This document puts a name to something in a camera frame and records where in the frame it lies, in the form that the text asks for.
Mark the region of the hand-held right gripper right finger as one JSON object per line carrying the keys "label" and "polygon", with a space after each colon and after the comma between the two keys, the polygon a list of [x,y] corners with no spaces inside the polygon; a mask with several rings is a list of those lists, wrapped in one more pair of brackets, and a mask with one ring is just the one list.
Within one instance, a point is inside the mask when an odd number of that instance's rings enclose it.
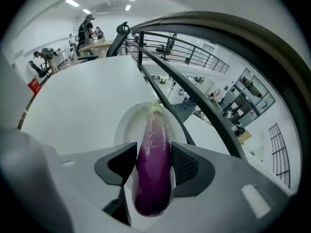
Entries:
{"label": "hand-held right gripper right finger", "polygon": [[290,196],[247,161],[172,143],[172,230],[264,230]]}

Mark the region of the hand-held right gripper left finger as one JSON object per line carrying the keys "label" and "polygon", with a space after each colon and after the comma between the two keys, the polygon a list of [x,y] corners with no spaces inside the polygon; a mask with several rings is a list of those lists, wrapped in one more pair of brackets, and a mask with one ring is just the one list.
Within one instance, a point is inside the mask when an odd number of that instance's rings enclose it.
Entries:
{"label": "hand-held right gripper left finger", "polygon": [[80,192],[115,220],[131,226],[124,186],[137,162],[137,143],[60,156]]}

